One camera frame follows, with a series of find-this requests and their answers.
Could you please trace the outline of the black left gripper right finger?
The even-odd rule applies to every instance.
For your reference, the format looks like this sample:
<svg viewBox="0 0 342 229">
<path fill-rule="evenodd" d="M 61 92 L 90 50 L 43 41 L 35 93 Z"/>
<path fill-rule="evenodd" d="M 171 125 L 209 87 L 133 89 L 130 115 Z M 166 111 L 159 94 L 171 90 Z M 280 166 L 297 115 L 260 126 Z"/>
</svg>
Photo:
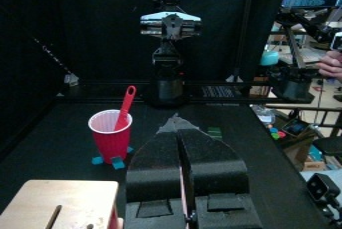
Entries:
<svg viewBox="0 0 342 229">
<path fill-rule="evenodd" d="M 264 229 L 248 167 L 234 149 L 182 118 L 177 140 L 190 228 Z"/>
</svg>

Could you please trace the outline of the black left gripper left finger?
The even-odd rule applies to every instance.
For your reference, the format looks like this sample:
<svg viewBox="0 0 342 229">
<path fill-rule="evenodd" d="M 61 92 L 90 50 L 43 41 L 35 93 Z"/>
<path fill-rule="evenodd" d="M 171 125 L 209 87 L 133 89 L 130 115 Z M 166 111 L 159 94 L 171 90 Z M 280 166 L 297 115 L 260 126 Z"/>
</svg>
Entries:
<svg viewBox="0 0 342 229">
<path fill-rule="evenodd" d="M 126 177 L 125 229 L 186 229 L 174 115 L 137 151 Z"/>
</svg>

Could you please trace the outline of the person's hand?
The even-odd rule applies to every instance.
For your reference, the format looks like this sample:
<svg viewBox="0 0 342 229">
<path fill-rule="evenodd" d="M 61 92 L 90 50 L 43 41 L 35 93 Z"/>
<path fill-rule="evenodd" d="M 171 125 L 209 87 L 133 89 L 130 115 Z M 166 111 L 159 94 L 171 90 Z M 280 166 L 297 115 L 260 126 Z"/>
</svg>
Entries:
<svg viewBox="0 0 342 229">
<path fill-rule="evenodd" d="M 329 78 L 336 78 L 342 83 L 342 53 L 328 51 L 318 62 L 320 73 Z"/>
</svg>

